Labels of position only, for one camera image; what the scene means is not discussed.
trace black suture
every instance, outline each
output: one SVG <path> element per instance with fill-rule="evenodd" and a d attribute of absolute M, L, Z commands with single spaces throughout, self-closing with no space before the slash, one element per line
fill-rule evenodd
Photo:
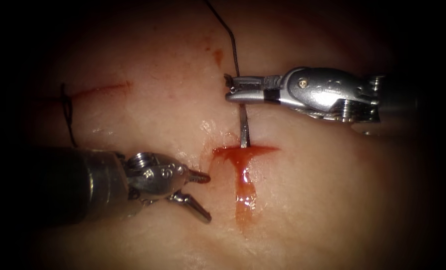
<path fill-rule="evenodd" d="M 231 38 L 231 46 L 233 47 L 233 59 L 234 59 L 234 68 L 236 69 L 236 77 L 239 77 L 239 67 L 238 67 L 238 57 L 236 55 L 236 41 L 234 40 L 234 35 L 231 29 L 226 25 L 226 23 L 223 21 L 223 19 L 219 16 L 218 12 L 213 8 L 213 6 L 209 3 L 208 0 L 204 0 L 204 2 L 208 5 L 209 9 L 213 12 L 213 14 L 216 16 L 218 21 L 223 25 L 224 29 L 229 34 L 229 37 Z"/>
<path fill-rule="evenodd" d="M 71 98 L 65 94 L 64 88 L 65 85 L 64 83 L 62 83 L 60 86 L 60 94 L 61 94 L 60 100 L 61 104 L 63 105 L 64 119 L 66 120 L 66 125 L 68 126 L 68 132 L 69 132 L 69 137 L 71 139 L 71 143 L 73 144 L 74 148 L 77 148 L 78 145 L 74 140 L 73 129 L 71 128 L 71 125 L 73 124 L 73 102 L 71 101 Z"/>

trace red blood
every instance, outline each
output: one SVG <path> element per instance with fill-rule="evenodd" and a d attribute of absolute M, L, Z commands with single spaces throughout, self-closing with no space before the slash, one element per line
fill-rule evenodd
<path fill-rule="evenodd" d="M 256 189 L 251 182 L 248 164 L 255 156 L 279 150 L 268 146 L 251 146 L 248 148 L 222 147 L 213 149 L 213 159 L 223 158 L 233 164 L 238 177 L 235 179 L 236 224 L 241 232 L 252 222 L 256 202 Z"/>

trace blood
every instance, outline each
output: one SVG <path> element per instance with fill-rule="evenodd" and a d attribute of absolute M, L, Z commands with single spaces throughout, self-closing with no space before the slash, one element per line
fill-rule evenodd
<path fill-rule="evenodd" d="M 260 156 L 279 150 L 268 146 L 221 147 L 213 149 L 213 160 L 223 158 L 229 160 L 236 171 L 235 199 L 236 210 L 234 217 L 240 231 L 244 234 L 246 228 L 253 223 L 253 211 L 256 206 L 256 189 L 251 181 L 249 162 L 255 156 Z"/>

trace metal instrument jaw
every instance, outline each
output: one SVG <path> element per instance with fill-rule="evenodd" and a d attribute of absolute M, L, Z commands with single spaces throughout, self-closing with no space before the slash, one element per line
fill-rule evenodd
<path fill-rule="evenodd" d="M 317 119 L 377 122 L 377 92 L 373 81 L 334 68 L 297 67 L 285 75 L 224 74 L 226 101 L 239 104 L 277 104 Z"/>
<path fill-rule="evenodd" d="M 148 206 L 160 199 L 167 199 L 188 207 L 203 221 L 211 221 L 210 213 L 193 196 L 181 192 L 189 182 L 210 182 L 208 174 L 191 170 L 173 157 L 151 152 L 138 153 L 128 159 L 125 170 L 131 200 L 140 200 L 144 206 Z"/>

